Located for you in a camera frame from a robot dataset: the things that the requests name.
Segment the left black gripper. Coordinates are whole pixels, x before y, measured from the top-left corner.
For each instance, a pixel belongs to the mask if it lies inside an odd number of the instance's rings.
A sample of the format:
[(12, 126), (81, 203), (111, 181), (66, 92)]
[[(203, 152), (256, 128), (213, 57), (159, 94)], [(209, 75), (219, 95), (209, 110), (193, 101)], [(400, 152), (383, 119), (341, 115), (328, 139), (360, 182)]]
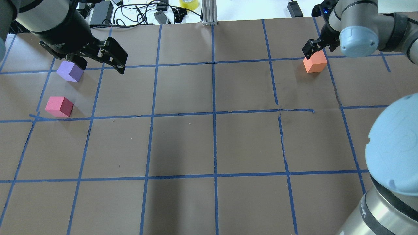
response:
[(55, 58), (66, 58), (82, 70), (88, 57), (112, 66), (123, 75), (128, 53), (112, 37), (105, 41), (95, 38), (90, 26), (75, 7), (30, 7), (29, 31)]

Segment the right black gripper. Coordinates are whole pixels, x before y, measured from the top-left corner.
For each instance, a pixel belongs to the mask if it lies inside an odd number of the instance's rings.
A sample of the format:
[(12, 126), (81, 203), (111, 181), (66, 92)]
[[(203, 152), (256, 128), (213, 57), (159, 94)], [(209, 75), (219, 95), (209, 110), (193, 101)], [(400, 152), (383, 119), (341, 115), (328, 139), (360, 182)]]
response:
[(334, 52), (340, 46), (339, 32), (333, 29), (329, 23), (329, 18), (338, 3), (337, 0), (324, 0), (312, 9), (312, 17), (323, 17), (325, 24), (320, 32), (318, 39), (309, 39), (302, 47), (302, 52), (307, 60), (320, 50), (329, 47), (330, 52)]

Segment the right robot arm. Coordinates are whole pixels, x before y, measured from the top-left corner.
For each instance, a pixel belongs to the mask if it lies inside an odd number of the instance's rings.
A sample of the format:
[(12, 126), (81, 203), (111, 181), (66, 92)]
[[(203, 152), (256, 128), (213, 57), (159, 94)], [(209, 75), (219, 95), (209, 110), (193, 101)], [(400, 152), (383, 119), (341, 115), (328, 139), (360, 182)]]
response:
[(417, 234), (417, 2), (321, 0), (303, 54), (332, 61), (335, 95), (366, 186), (337, 235)]

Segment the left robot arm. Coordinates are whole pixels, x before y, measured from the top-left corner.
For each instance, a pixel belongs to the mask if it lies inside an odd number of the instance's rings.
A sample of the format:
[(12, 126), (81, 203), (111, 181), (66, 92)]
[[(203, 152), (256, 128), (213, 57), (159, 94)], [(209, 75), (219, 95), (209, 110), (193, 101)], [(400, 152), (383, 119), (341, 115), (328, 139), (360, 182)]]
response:
[(40, 45), (56, 59), (65, 59), (85, 69), (86, 58), (113, 67), (124, 74), (128, 54), (112, 37), (100, 41), (77, 10), (77, 0), (2, 0), (1, 59), (6, 37), (17, 21), (40, 39)]

